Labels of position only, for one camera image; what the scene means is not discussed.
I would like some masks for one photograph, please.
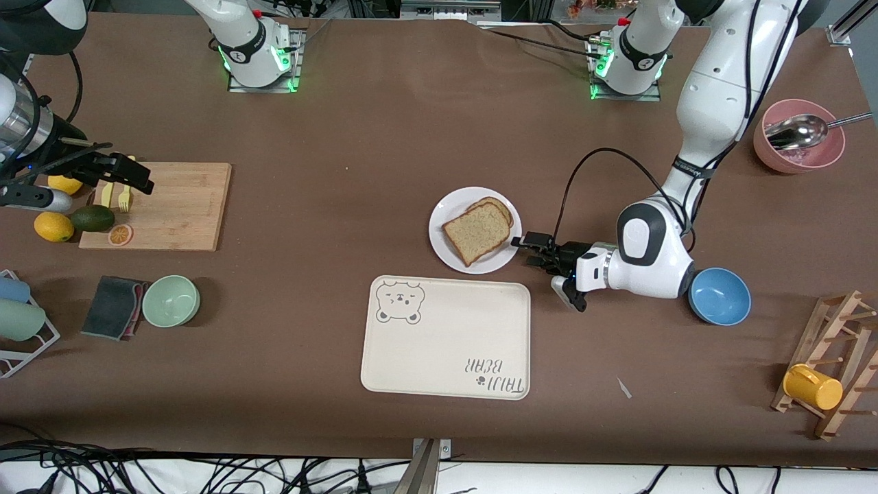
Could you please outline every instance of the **pink bowl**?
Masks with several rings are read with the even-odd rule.
[[[800,163],[789,153],[781,154],[768,143],[765,128],[777,122],[784,121],[789,117],[795,117],[803,113],[816,115],[827,122],[835,120],[835,116],[822,106],[805,101],[804,99],[784,99],[771,105],[759,121],[759,128],[753,133],[753,147],[756,156],[765,163],[768,168],[781,173],[804,173],[829,166],[845,152],[845,131],[841,127],[831,128],[826,139],[813,148],[801,149],[799,153]]]

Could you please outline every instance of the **green bowl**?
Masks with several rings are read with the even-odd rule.
[[[201,295],[183,276],[171,274],[153,283],[143,296],[143,316],[157,328],[186,324],[198,312]]]

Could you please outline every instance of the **avocado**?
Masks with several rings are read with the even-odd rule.
[[[108,207],[92,204],[74,211],[70,221],[74,228],[81,231],[105,231],[112,228],[116,215]]]

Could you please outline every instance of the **metal clamp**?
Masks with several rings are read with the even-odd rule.
[[[863,23],[878,7],[878,0],[859,0],[851,10],[845,12],[834,24],[826,28],[826,37],[835,47],[851,44],[850,34]]]
[[[414,440],[414,458],[393,494],[435,494],[439,461],[451,457],[451,440]]]

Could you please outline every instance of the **yellow mug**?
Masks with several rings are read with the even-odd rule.
[[[841,401],[841,382],[806,366],[795,364],[783,376],[783,392],[820,410],[830,410]]]

